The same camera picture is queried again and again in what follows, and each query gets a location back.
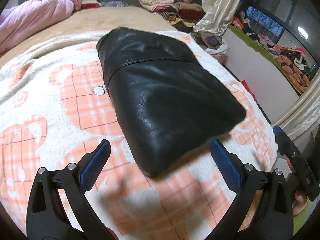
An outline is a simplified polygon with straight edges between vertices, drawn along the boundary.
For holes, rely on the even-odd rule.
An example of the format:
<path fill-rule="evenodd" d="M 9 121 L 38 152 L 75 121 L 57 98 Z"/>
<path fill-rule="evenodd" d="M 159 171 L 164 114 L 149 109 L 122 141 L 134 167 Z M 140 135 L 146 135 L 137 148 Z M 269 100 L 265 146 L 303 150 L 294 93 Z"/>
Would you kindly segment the person's right hand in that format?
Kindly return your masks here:
<path fill-rule="evenodd" d="M 293 216 L 295 217 L 306 208 L 308 196 L 304 188 L 300 185 L 298 177 L 295 175 L 295 169 L 292 166 L 290 159 L 287 159 L 286 161 L 291 170 L 291 173 L 289 173 L 286 178 L 286 183 L 291 196 Z"/>

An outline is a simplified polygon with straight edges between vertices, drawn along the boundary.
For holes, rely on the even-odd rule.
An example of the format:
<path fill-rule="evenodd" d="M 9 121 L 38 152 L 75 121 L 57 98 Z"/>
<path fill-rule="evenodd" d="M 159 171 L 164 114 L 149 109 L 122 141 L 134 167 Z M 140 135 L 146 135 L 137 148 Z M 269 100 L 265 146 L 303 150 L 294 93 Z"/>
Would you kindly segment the person's left hand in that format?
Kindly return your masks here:
<path fill-rule="evenodd" d="M 119 238 L 117 237 L 117 235 L 115 234 L 115 232 L 108 228 L 105 224 L 104 224 L 105 228 L 109 231 L 109 233 L 112 235 L 112 237 L 115 239 L 115 240 L 119 240 Z"/>

